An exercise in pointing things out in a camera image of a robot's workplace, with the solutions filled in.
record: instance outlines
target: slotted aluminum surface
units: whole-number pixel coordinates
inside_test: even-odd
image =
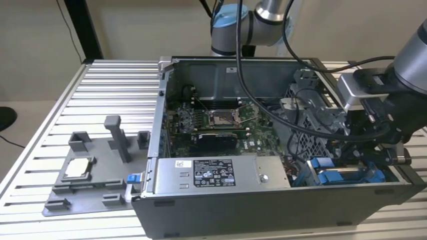
[[[338,68],[347,63],[325,64],[329,68]],[[122,127],[129,135],[142,129],[150,130],[158,82],[155,61],[98,60],[81,68],[81,74],[73,80],[2,182],[0,191],[6,191],[2,191],[4,194],[0,199],[0,240],[149,239],[134,210],[55,217],[44,217],[42,210],[70,150],[67,142],[71,132],[87,131],[93,138],[109,137],[103,122],[110,114],[122,115]],[[427,181],[426,129],[415,133],[406,147],[413,156],[413,167]],[[217,240],[295,238],[426,239],[427,191],[421,192],[405,204],[381,209],[358,226],[207,237]]]

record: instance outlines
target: metal bracket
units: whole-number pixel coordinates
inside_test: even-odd
[[[159,60],[159,72],[165,73],[167,70],[170,70],[173,67],[171,65],[174,64],[173,62],[173,57],[171,56],[162,56]]]

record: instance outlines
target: barcode label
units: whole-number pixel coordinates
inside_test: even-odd
[[[177,160],[175,161],[175,167],[177,168],[191,168],[193,167],[193,161],[191,160]]]

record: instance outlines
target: metal case frame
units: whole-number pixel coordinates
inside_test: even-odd
[[[234,187],[222,193],[157,194],[161,149],[167,149],[163,131],[167,81],[174,63],[181,61],[230,61],[234,58],[177,57],[161,61],[161,81],[153,138],[149,150],[146,185],[143,193],[134,197],[133,206],[150,238],[191,237],[249,232],[266,232],[301,228],[321,228],[358,225],[371,214],[387,205],[402,204],[426,187],[426,183],[410,166],[391,167],[398,182],[349,184],[317,187],[293,187],[257,192],[235,191]],[[249,58],[249,63],[295,62],[290,58]],[[322,64],[318,59],[307,59]],[[331,74],[319,74],[330,91],[337,80]]]

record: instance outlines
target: cable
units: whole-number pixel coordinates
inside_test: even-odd
[[[81,55],[81,53],[79,53],[79,50],[78,50],[78,47],[77,47],[77,43],[75,43],[75,39],[74,39],[73,29],[70,28],[69,22],[67,22],[67,20],[66,20],[66,16],[65,16],[65,13],[63,13],[63,8],[62,8],[62,5],[61,5],[59,0],[56,0],[56,4],[58,4],[59,11],[61,11],[62,19],[65,19],[65,22],[66,22],[66,25],[67,25],[67,28],[69,28],[70,37],[71,37],[71,42],[73,42],[73,46],[74,46],[75,52],[77,52],[78,55],[79,55],[81,63],[83,63],[82,55]]]
[[[302,132],[305,134],[309,134],[309,135],[318,137],[318,138],[323,138],[323,139],[329,139],[329,140],[341,140],[341,141],[347,141],[347,142],[366,142],[366,141],[375,140],[377,138],[379,138],[381,136],[387,134],[387,132],[390,131],[389,124],[386,124],[385,127],[381,127],[381,131],[367,133],[365,135],[341,135],[341,134],[331,134],[331,133],[325,133],[325,132],[306,129],[306,128],[295,125],[290,121],[285,120],[278,115],[275,115],[267,109],[267,107],[261,103],[261,101],[257,100],[257,98],[253,96],[253,94],[249,90],[249,87],[247,87],[247,84],[245,81],[245,76],[243,76],[243,69],[242,69],[242,48],[241,48],[242,47],[241,46],[242,8],[243,8],[243,0],[238,0],[237,37],[235,37],[235,44],[237,44],[235,45],[235,50],[237,50],[235,61],[237,61],[237,69],[238,69],[238,79],[239,79],[241,86],[242,86],[242,89],[243,89],[247,97],[250,98],[253,103],[259,107],[259,109],[262,109],[262,111],[271,117],[271,119],[277,120],[281,124],[283,124],[285,126],[291,128],[293,130]]]
[[[26,148],[23,145],[19,145],[18,143],[7,140],[7,138],[4,136],[2,136],[2,135],[0,135],[0,139],[3,139],[8,144],[12,144],[12,145],[15,145],[15,146],[18,146],[18,147],[20,147],[23,149]]]
[[[202,3],[202,6],[205,8],[206,14],[209,15],[210,18],[213,18],[213,12],[207,3],[207,0],[199,0],[199,2]]]
[[[290,15],[290,10],[291,10],[291,7],[293,7],[293,3],[294,3],[294,0],[290,0],[289,3],[287,3],[287,6],[286,6],[286,10],[285,10],[285,17],[283,17],[283,29],[282,29],[282,37],[283,37],[283,42],[285,42],[285,45],[286,45],[286,48],[287,48],[287,51],[289,53],[293,55],[293,57],[295,58],[295,60],[303,64],[309,69],[317,71],[317,72],[321,72],[321,73],[337,73],[337,72],[341,72],[346,69],[351,69],[359,65],[363,65],[363,64],[367,64],[367,63],[371,63],[371,62],[377,62],[377,61],[382,61],[382,60],[394,60],[395,59],[395,56],[378,56],[378,57],[373,57],[370,59],[366,59],[366,60],[362,60],[362,61],[358,61],[353,64],[349,64],[347,66],[343,66],[343,67],[339,67],[339,68],[335,68],[335,69],[325,69],[325,68],[317,68],[314,66],[311,66],[307,62],[305,62],[301,57],[297,55],[297,53],[294,52],[293,48],[291,48],[291,45],[289,43],[289,38],[287,38],[287,33],[286,33],[286,23],[287,23],[287,17]]]

